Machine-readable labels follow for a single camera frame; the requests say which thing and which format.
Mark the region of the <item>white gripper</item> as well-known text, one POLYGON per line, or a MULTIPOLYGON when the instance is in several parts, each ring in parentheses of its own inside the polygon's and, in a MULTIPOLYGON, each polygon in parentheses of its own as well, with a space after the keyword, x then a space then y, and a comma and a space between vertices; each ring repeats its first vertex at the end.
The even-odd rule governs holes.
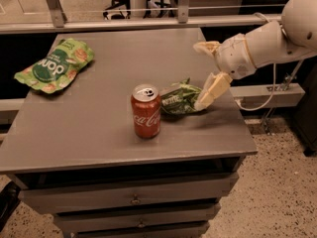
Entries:
POLYGON ((199 42, 194 44, 193 48, 200 54, 215 54, 216 64, 221 70, 217 74, 210 73, 207 77, 194 103, 197 111, 206 109, 224 94, 230 88, 232 78, 241 79, 256 72, 243 34, 229 38, 222 44, 217 41, 199 42))

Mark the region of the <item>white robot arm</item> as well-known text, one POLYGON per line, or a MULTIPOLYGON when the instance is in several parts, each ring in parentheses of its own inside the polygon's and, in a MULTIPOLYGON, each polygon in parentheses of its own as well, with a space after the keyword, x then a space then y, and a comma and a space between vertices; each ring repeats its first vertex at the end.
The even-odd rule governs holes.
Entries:
POLYGON ((194 107, 203 110, 241 79, 269 64, 317 56, 317 0, 289 0, 281 20, 270 21, 226 41, 200 42, 194 49, 213 60, 219 72, 210 74, 194 107))

